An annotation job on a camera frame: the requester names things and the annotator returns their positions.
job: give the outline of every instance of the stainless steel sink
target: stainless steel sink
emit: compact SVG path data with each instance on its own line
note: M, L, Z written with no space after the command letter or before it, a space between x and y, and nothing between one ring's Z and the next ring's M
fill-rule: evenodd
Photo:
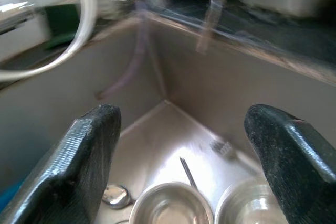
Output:
M230 37L216 36L206 54L198 54L196 29L150 18L145 58L132 78L103 100L97 94L132 60L136 18L101 32L62 66L1 92L0 191L24 178L71 121L99 103L121 108L123 132L110 182L125 186L135 199L151 184L188 183L182 156L215 209L228 186L260 173L243 128L247 109L256 103L309 121L336 146L334 83L298 73L280 54ZM236 159L211 149L218 138L232 143ZM97 223L128 219L130 210L102 204Z

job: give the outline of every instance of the white hose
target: white hose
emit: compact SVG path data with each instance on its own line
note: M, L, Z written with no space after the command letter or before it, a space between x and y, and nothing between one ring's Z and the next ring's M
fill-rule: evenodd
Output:
M15 81L48 71L70 59L90 38L97 16L97 0L80 0L81 15L74 40L57 59L31 70L0 70L0 81Z

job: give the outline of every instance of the metal bowl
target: metal bowl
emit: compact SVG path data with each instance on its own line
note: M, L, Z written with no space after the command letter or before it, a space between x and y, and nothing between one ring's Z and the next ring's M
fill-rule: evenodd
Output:
M288 224L264 178L228 188L221 196L215 224Z
M194 188L179 182L145 190L134 204L130 224L213 224L211 208Z

